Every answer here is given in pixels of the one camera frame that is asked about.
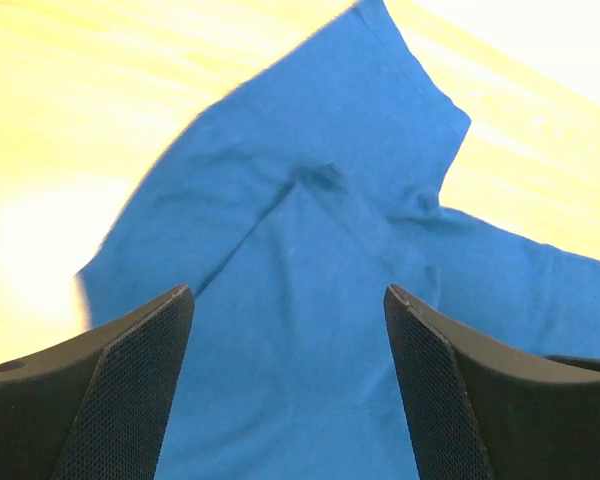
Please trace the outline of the blue t shirt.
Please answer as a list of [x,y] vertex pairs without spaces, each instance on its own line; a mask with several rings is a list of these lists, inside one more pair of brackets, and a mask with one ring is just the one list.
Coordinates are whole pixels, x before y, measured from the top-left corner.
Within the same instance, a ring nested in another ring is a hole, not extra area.
[[469,125],[362,1],[170,146],[80,273],[95,325],[194,292],[158,478],[415,478],[390,284],[520,349],[600,357],[600,261],[439,205]]

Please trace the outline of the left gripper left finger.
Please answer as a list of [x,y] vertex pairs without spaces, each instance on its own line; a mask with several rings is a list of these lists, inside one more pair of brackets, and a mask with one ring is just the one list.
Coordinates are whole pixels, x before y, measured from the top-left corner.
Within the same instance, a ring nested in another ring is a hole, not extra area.
[[0,479],[151,479],[194,313],[179,285],[0,364]]

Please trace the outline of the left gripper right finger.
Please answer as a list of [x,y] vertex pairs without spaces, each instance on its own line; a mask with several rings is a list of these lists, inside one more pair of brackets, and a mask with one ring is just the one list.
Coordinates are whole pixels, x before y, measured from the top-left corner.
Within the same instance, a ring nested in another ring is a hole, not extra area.
[[399,286],[386,327],[422,479],[600,479],[600,360],[536,356]]

